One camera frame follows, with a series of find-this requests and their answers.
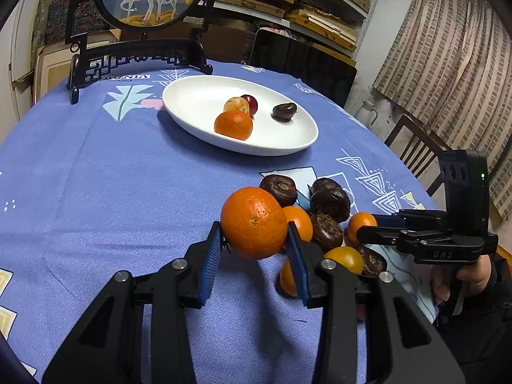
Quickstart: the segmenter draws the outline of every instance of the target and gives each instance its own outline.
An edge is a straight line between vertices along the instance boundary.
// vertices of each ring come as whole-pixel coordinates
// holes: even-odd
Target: black sleeve
[[[462,313],[438,327],[468,384],[501,384],[510,379],[512,280],[505,259],[496,254],[491,263],[485,290],[466,298]]]

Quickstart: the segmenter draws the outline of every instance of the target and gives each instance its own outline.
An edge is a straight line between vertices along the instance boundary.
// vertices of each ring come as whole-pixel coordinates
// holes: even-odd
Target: table
[[[61,83],[0,147],[0,329],[38,380],[116,271],[140,276],[183,256],[206,238],[232,192],[257,186],[269,172],[293,177],[303,204],[307,184],[329,176],[347,190],[352,213],[434,207],[378,137],[300,80],[212,64],[215,75],[263,84],[306,108],[318,141],[283,157],[206,144],[182,130],[161,101],[166,84],[199,72],[147,61],[82,89],[76,105]],[[373,247],[433,321],[427,273],[410,256]],[[187,313],[198,383],[311,381],[322,311],[276,293],[283,258],[223,256],[206,307]],[[359,339],[358,382],[364,382],[362,325]],[[143,378],[148,382],[147,368]]]

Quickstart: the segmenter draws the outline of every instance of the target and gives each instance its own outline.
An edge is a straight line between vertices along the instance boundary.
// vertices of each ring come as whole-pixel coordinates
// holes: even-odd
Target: human hand
[[[478,261],[469,266],[459,268],[457,278],[469,282],[468,292],[471,296],[481,293],[491,278],[491,258],[481,255]],[[432,291],[434,300],[439,305],[450,298],[450,279],[443,278],[442,266],[432,267]]]

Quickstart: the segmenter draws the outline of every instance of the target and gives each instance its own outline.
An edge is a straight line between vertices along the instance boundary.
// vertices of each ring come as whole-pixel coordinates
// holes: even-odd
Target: jug
[[[375,118],[372,122],[372,112],[375,112]],[[371,125],[377,120],[379,113],[373,108],[373,104],[368,101],[363,101],[363,105],[355,113],[354,118],[363,124],[366,128],[370,128]]]

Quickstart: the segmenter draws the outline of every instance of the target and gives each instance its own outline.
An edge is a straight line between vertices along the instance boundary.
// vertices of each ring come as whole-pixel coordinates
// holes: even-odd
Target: checkered curtain
[[[452,149],[487,154],[512,133],[512,40],[487,0],[413,0],[373,86]],[[512,211],[512,153],[490,183]]]

